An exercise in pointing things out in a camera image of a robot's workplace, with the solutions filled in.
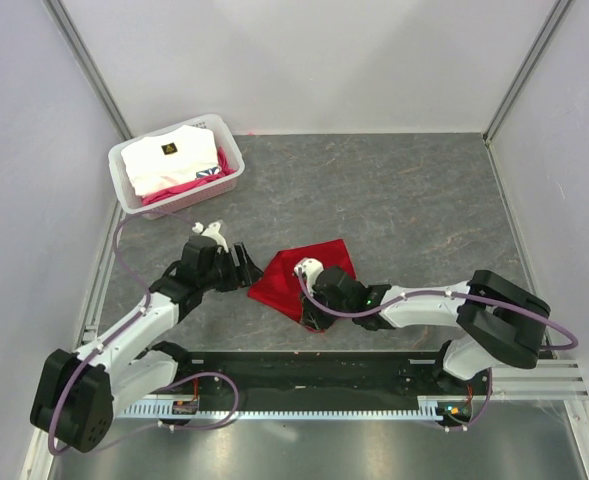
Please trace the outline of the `red cloth napkin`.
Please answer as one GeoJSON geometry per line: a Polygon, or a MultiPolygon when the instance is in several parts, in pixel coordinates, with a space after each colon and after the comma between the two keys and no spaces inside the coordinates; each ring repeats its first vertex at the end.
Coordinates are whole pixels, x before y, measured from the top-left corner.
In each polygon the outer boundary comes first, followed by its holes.
{"type": "Polygon", "coordinates": [[[335,239],[277,252],[262,278],[249,288],[248,297],[303,325],[301,288],[294,268],[304,258],[316,259],[324,267],[340,266],[353,279],[356,278],[344,240],[335,239]]]}

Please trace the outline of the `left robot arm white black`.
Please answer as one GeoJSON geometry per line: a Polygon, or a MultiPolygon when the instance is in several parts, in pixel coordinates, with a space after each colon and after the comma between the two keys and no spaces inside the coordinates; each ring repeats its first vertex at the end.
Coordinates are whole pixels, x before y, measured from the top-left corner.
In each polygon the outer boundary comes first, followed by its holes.
{"type": "Polygon", "coordinates": [[[262,275],[243,243],[225,247],[211,236],[192,236],[126,317],[74,351],[54,350],[44,361],[30,411],[51,454],[90,452],[115,415],[140,398],[165,388],[189,389],[194,371],[180,360],[179,348],[154,347],[152,341],[183,321],[207,292],[248,288],[262,275]]]}

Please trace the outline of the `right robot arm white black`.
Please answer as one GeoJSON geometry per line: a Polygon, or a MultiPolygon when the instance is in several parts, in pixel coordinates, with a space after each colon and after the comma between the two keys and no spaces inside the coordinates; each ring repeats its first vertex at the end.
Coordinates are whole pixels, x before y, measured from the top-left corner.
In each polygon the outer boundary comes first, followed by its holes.
{"type": "Polygon", "coordinates": [[[294,273],[304,288],[302,322],[315,331],[338,319],[368,331],[411,326],[461,330],[462,337],[442,346],[431,371],[434,386],[443,393],[457,392],[497,365],[537,366],[550,307],[492,271],[477,270],[468,281],[430,289],[366,286],[341,267],[324,267],[315,259],[299,262],[294,273]]]}

